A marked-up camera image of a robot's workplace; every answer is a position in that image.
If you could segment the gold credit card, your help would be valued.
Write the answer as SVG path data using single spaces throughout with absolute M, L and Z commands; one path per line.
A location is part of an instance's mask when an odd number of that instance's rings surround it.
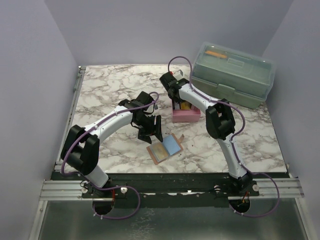
M 180 109 L 181 110 L 187 110 L 188 111 L 188 110 L 191 110 L 191 108 L 192 108 L 192 104 L 187 102 L 187 101 L 183 101 L 183 102 L 180 103 Z

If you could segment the tan leather card holder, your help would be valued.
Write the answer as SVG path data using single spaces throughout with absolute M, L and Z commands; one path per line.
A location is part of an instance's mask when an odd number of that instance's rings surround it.
M 169 158 L 181 153 L 184 149 L 181 145 L 185 136 L 179 138 L 175 134 L 170 134 L 163 139 L 163 142 L 156 142 L 146 149 L 155 165 L 158 165 Z

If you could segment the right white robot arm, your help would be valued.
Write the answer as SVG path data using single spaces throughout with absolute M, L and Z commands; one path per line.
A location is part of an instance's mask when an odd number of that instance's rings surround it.
M 237 153 L 236 121 L 232 105 L 226 99 L 218 100 L 210 97 L 195 88 L 187 79 L 177 79 L 171 72 L 163 74 L 159 80 L 171 100 L 187 101 L 205 114 L 206 130 L 213 139 L 217 140 L 227 162 L 230 191 L 236 196 L 247 192 L 252 175 Z

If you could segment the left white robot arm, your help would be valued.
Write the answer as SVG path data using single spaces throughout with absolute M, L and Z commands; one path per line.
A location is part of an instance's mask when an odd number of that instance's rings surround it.
M 162 142 L 161 116 L 148 111 L 149 107 L 155 107 L 158 99 L 157 92 L 142 91 L 133 100 L 122 100 L 111 113 L 94 123 L 72 126 L 60 154 L 60 173 L 69 176 L 65 166 L 71 166 L 74 174 L 80 174 L 94 185 L 93 191 L 99 197 L 107 197 L 111 191 L 110 178 L 98 165 L 101 143 L 127 125 L 138 130 L 137 138 L 141 141 L 151 144 L 154 136 Z

